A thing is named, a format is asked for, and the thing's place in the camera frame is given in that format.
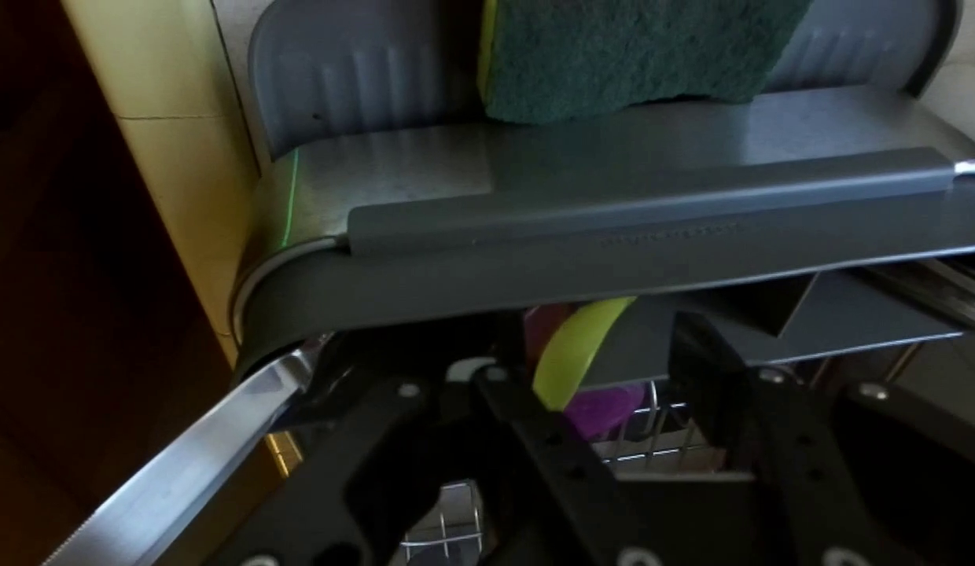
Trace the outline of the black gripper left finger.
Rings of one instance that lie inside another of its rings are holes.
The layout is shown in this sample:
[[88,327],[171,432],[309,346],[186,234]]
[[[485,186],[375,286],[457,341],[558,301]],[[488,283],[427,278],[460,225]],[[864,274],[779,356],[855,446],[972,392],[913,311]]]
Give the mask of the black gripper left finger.
[[474,375],[474,418],[474,477],[494,519],[488,566],[621,566],[638,548],[615,472],[506,369]]

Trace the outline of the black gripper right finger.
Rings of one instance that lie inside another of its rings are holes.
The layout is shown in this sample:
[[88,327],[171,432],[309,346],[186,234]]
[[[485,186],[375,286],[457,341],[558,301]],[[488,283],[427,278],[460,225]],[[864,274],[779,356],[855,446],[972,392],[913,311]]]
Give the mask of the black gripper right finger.
[[686,482],[667,534],[670,566],[898,566],[818,397],[749,364],[709,317],[672,317],[670,376],[726,477]]

